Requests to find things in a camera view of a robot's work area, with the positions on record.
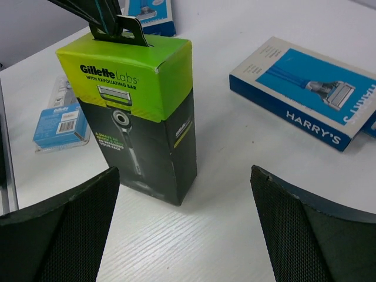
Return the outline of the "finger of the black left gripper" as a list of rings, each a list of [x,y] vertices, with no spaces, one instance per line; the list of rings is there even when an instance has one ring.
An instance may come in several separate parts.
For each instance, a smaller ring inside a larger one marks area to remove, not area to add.
[[[118,32],[120,5],[113,0],[50,0],[103,32]]]

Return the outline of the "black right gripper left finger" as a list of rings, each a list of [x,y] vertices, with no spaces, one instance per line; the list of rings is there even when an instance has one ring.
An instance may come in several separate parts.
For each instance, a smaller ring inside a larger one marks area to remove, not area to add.
[[[119,186],[110,167],[1,216],[1,281],[96,281]]]

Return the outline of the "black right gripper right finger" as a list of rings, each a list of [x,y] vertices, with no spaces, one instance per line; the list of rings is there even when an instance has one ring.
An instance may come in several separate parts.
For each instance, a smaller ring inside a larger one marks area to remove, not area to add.
[[[375,281],[375,214],[252,166],[250,184],[276,281]]]

